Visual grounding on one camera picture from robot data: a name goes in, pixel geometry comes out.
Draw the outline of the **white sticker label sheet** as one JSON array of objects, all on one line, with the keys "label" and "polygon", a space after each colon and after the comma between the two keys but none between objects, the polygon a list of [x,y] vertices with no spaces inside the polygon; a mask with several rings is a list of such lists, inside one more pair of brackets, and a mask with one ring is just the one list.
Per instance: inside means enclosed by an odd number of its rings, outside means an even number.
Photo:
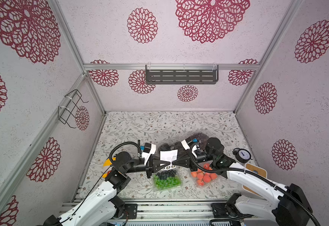
[{"label": "white sticker label sheet", "polygon": [[160,151],[160,160],[166,162],[173,162],[177,160],[178,150]]}]

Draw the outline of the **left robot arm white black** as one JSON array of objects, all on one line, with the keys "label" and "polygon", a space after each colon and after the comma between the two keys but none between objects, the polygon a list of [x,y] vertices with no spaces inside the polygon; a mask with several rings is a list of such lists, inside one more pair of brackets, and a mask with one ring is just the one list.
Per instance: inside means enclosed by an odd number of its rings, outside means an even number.
[{"label": "left robot arm white black", "polygon": [[144,171],[151,176],[171,163],[151,156],[147,163],[144,159],[133,159],[128,152],[116,155],[113,167],[105,180],[78,205],[59,217],[51,215],[44,226],[99,226],[113,217],[119,218],[124,213],[125,202],[118,197],[130,182],[126,172]]}]

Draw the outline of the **blackberry clamshell box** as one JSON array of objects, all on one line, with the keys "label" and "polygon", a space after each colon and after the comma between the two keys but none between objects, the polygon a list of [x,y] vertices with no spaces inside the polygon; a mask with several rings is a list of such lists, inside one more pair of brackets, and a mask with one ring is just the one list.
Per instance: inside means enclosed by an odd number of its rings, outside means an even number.
[{"label": "blackberry clamshell box", "polygon": [[157,151],[172,151],[172,150],[178,150],[178,154],[184,154],[186,153],[184,147],[182,146],[180,141],[171,143],[171,142],[162,142],[157,147]]}]

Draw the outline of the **green grape blueberry clamshell box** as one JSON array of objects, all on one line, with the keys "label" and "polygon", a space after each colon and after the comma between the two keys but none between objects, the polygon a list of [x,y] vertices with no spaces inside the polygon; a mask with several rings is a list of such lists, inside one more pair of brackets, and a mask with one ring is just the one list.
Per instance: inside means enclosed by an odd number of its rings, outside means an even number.
[{"label": "green grape blueberry clamshell box", "polygon": [[182,186],[182,179],[177,169],[162,170],[152,175],[154,191],[162,192]]}]

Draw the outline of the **purple grape clamshell box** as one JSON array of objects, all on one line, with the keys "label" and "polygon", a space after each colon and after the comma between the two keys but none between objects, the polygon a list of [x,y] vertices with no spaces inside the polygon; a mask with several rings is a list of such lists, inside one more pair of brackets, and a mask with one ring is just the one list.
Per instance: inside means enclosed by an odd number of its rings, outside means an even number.
[{"label": "purple grape clamshell box", "polygon": [[190,135],[190,138],[196,139],[199,142],[199,144],[201,144],[201,145],[206,145],[207,141],[210,137],[205,133],[196,132],[196,133]]}]

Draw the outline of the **floral table mat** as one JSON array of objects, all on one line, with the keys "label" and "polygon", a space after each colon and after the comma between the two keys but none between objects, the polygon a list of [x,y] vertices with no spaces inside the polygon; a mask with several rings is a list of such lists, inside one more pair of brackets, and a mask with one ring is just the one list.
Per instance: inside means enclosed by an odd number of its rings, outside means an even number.
[{"label": "floral table mat", "polygon": [[[94,156],[77,198],[84,198],[94,185],[101,183],[103,163],[110,151],[125,141],[141,143],[177,142],[202,132],[218,138],[224,152],[232,157],[234,148],[247,149],[248,145],[235,115],[230,112],[111,112],[107,116]],[[217,188],[197,188],[187,178],[188,169],[178,168],[182,186],[155,192],[153,180],[145,173],[131,173],[130,183],[119,196],[139,200],[203,200],[228,199],[238,192],[240,185],[219,178]]]}]

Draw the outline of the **yellow red plush toy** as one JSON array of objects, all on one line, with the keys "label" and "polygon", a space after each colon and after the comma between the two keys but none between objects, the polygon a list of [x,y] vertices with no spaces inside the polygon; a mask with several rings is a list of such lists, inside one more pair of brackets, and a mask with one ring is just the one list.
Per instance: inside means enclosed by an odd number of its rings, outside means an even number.
[{"label": "yellow red plush toy", "polygon": [[102,165],[102,169],[104,170],[104,174],[102,175],[102,178],[106,178],[107,175],[111,172],[111,166],[112,166],[112,162],[107,159],[103,165]]}]

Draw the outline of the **black alarm clock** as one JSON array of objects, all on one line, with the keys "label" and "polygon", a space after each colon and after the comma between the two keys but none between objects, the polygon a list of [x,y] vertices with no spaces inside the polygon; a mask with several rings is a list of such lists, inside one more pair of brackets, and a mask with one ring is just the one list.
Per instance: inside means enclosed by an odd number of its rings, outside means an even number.
[{"label": "black alarm clock", "polygon": [[246,149],[235,148],[233,149],[233,154],[236,160],[240,163],[248,163],[250,160],[252,160],[251,153]]}]

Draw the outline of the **grey wall shelf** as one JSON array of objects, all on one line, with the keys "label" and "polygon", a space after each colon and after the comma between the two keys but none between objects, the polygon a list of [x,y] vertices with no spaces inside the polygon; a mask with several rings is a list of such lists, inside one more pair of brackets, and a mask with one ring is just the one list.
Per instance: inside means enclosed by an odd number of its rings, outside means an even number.
[{"label": "grey wall shelf", "polygon": [[209,67],[145,66],[145,82],[151,85],[215,85],[218,80],[219,69],[217,65]]}]

